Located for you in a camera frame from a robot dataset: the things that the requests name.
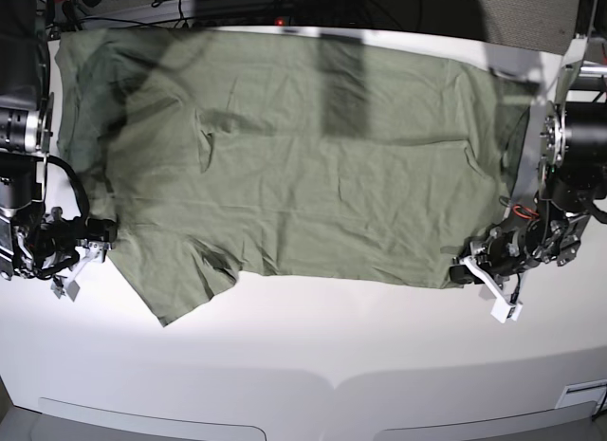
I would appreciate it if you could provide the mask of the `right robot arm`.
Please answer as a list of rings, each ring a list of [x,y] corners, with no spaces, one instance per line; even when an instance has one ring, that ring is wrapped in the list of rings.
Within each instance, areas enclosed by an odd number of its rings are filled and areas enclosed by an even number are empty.
[[[50,281],[63,291],[104,260],[118,227],[94,219],[74,170],[50,153],[54,96],[38,0],[1,0],[1,276]],[[79,215],[46,207],[47,168],[61,168]]]

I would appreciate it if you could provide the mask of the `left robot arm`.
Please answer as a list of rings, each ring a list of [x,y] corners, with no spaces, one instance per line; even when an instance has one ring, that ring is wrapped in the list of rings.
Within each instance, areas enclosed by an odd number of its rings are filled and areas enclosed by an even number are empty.
[[[470,240],[450,268],[457,285],[495,284],[578,255],[591,219],[605,223],[606,63],[587,60],[592,41],[606,41],[606,0],[579,0],[574,37],[548,102],[532,208],[510,202],[510,218]]]

